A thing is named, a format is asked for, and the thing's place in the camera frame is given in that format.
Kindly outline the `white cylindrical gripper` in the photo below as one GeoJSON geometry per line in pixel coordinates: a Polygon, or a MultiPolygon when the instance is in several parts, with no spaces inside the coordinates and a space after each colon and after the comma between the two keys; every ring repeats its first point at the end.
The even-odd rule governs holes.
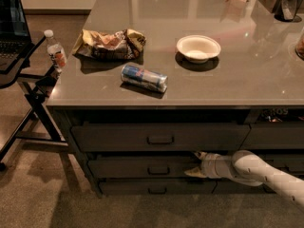
{"type": "Polygon", "coordinates": [[[222,156],[220,154],[195,152],[195,156],[201,160],[200,168],[186,170],[185,175],[193,178],[211,178],[211,179],[232,179],[235,169],[232,166],[232,158],[230,156],[222,156]]]}

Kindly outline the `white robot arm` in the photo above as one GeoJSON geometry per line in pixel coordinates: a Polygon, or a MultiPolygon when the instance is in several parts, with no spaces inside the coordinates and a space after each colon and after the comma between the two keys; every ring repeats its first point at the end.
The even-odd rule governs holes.
{"type": "Polygon", "coordinates": [[[304,209],[304,180],[272,167],[248,150],[233,155],[196,152],[200,164],[185,171],[194,178],[228,179],[247,186],[265,184],[299,209],[304,209]]]}

